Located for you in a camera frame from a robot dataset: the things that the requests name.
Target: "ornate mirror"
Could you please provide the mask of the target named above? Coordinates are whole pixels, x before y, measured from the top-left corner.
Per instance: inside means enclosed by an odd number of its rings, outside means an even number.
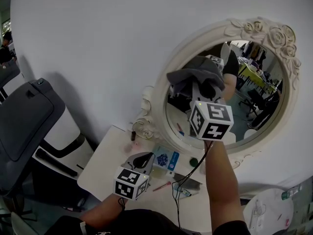
[[[233,126],[223,137],[230,157],[258,151],[292,113],[299,83],[296,37],[287,25],[260,18],[229,19],[201,29],[170,55],[153,89],[146,118],[175,149],[203,153],[190,125],[190,80],[206,97],[212,76],[231,106]],[[215,65],[216,74],[201,73]]]

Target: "carved rose decoration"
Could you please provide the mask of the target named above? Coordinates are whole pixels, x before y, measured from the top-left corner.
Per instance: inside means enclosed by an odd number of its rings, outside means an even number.
[[[295,57],[295,33],[287,25],[278,25],[270,20],[258,17],[255,20],[241,21],[230,19],[231,25],[225,28],[226,36],[241,36],[243,40],[251,40],[259,44],[270,44],[276,54],[282,59],[289,70],[289,77],[294,79],[292,86],[298,80],[301,62]]]
[[[294,31],[287,25],[282,26],[282,30],[284,34],[286,35],[287,42],[288,43],[295,43],[295,33]]]
[[[143,139],[150,139],[154,134],[154,128],[151,126],[150,122],[144,118],[139,118],[137,122],[133,124],[133,130]]]
[[[274,27],[269,31],[269,40],[274,48],[280,48],[286,45],[286,36],[278,27]]]

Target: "black wire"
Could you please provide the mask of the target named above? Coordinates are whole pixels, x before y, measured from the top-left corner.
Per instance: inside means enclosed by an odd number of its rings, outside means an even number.
[[[188,173],[186,176],[184,176],[182,179],[177,180],[177,181],[175,181],[175,182],[172,183],[172,196],[173,196],[173,198],[174,198],[174,200],[175,200],[176,207],[177,207],[178,225],[179,225],[179,228],[180,228],[180,229],[181,229],[181,227],[180,227],[180,219],[179,219],[179,197],[180,197],[181,191],[179,191],[179,188],[182,189],[182,185],[190,178],[190,176],[195,172],[195,170],[201,165],[201,163],[202,163],[203,160],[205,159],[207,153],[209,152],[210,148],[212,147],[212,143],[213,143],[213,141],[211,141],[211,143],[210,143],[209,146],[206,146],[206,143],[204,142],[206,151],[205,151],[205,153],[204,153],[204,156],[201,158],[201,160],[199,161],[199,163],[196,165],[196,167],[193,168],[193,170],[192,170],[190,173]],[[174,188],[173,188],[173,184],[178,183],[178,182],[180,182],[180,181],[182,181],[182,180],[183,180],[183,182],[178,186],[177,192],[176,192],[176,196],[174,197]]]
[[[119,198],[119,199],[118,199],[118,203],[119,203],[119,205],[122,207],[122,211],[124,211],[124,210],[125,210],[124,198]]]

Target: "black chair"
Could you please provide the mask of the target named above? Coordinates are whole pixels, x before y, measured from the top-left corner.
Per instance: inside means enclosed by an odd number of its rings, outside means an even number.
[[[245,84],[243,77],[243,75],[241,77],[237,77],[236,90],[238,91],[240,91],[241,87]]]
[[[248,95],[250,96],[250,101],[248,99],[245,99],[244,101],[240,101],[238,104],[239,106],[241,105],[241,103],[247,105],[250,108],[250,111],[253,111],[255,115],[258,115],[255,111],[256,107],[258,107],[259,110],[263,110],[265,108],[266,100],[262,98],[262,96],[256,91],[256,89],[248,91]]]
[[[32,157],[65,108],[42,78],[21,85],[0,105],[0,196],[14,201],[22,195],[80,211],[89,193]]]
[[[261,93],[261,96],[263,96],[263,94],[266,93],[266,91],[265,91],[262,87],[260,87],[260,86],[258,86],[258,87],[256,88],[256,90]]]

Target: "person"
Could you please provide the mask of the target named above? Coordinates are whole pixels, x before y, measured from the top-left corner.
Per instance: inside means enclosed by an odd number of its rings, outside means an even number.
[[[267,98],[268,102],[265,103],[264,110],[251,123],[247,124],[247,126],[250,129],[261,129],[261,127],[266,124],[266,122],[274,114],[274,112],[277,108],[280,97],[282,95],[282,90],[283,90],[283,81],[281,81],[280,84],[277,86],[276,92]]]
[[[237,178],[222,142],[213,143],[207,153],[205,167],[213,235],[233,233],[249,235],[240,204]],[[101,204],[83,214],[80,219],[63,216],[45,235],[188,234],[158,212],[150,210],[124,211],[123,205],[119,201],[120,196],[112,194]],[[209,217],[203,217],[204,222],[206,222],[206,218],[209,219]]]
[[[3,42],[0,47],[0,64],[4,64],[6,62],[9,62],[12,58],[16,59],[15,56],[13,56],[10,53],[9,50],[9,43],[12,41],[12,34],[11,31],[8,31],[3,36]]]
[[[215,45],[211,49],[201,52],[199,56],[212,55],[220,58],[223,45],[224,43]],[[225,100],[230,100],[235,94],[239,68],[237,56],[234,51],[230,50],[228,61],[223,68],[225,89],[222,91],[222,96]]]

